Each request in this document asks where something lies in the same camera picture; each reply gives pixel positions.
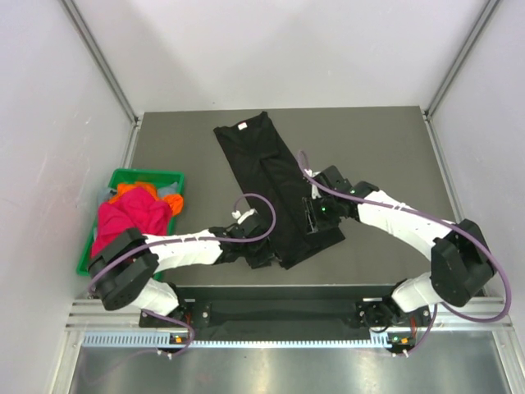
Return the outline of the black t shirt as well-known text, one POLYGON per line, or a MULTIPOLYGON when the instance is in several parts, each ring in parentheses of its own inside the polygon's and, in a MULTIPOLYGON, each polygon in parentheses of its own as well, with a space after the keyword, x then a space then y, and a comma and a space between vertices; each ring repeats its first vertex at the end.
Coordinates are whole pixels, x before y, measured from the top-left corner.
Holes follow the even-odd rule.
POLYGON ((311 195, 311 185, 266 112, 213 132, 241 190, 267 198, 275 209, 269 241, 280 266, 292 268, 345 240, 338 227, 307 233, 303 198, 311 195))

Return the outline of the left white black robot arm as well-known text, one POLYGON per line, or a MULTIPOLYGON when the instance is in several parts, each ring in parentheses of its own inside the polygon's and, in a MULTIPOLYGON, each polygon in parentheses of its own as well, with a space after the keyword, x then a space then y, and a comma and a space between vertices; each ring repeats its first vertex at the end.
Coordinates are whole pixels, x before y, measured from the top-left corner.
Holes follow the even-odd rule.
POLYGON ((236 212, 228 227, 210 227, 183 236, 146 235, 132 227, 92 258, 89 289, 107 311, 126 306, 152 312, 166 324, 181 323, 186 314, 176 286, 155 275, 194 265, 212 266, 243 258, 252 268, 268 265, 275 257, 267 222, 254 209, 236 212))

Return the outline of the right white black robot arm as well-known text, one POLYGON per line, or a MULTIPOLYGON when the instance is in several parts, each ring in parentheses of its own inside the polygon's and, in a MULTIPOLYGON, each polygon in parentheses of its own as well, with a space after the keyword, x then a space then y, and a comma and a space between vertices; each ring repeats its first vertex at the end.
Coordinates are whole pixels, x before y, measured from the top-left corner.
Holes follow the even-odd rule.
POLYGON ((312 186, 311 195, 303 199, 309 232, 328 231, 351 218, 384 231, 428 260, 429 272, 404 279, 383 298, 382 312, 389 323, 400 325, 416 309, 441 302, 463 307, 495 276, 475 222, 423 218, 369 182, 352 185, 335 166, 307 170, 306 175, 312 186))

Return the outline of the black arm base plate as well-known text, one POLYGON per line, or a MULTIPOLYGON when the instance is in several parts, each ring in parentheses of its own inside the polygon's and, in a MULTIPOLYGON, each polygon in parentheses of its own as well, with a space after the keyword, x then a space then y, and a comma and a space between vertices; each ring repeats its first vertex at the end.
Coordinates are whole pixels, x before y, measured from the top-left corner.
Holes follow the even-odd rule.
POLYGON ((389 286, 183 286, 167 317, 194 328, 229 322, 326 322, 350 328, 428 325, 429 309, 404 312, 389 286))

